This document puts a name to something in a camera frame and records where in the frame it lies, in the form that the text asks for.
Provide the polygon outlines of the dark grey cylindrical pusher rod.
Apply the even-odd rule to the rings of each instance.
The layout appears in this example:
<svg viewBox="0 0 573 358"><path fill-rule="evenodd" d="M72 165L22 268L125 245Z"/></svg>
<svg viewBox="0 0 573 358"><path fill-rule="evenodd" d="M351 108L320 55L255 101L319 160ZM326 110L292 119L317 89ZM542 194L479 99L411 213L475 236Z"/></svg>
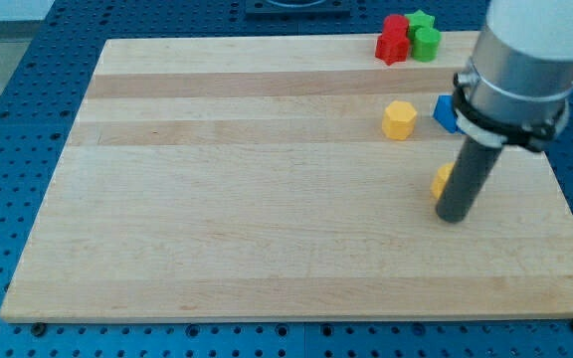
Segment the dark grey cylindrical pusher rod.
<svg viewBox="0 0 573 358"><path fill-rule="evenodd" d="M469 213L502 148L492 148L467 137L436 205L436 214L459 223Z"/></svg>

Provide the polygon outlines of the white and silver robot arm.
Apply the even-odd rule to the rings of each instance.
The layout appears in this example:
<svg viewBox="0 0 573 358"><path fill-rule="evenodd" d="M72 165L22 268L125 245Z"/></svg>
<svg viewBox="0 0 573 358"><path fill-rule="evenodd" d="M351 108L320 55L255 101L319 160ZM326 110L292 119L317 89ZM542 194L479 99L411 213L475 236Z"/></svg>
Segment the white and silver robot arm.
<svg viewBox="0 0 573 358"><path fill-rule="evenodd" d="M452 109L466 136L437 215L468 214L506 146L543 151L569 122L573 91L573 0L492 0Z"/></svg>

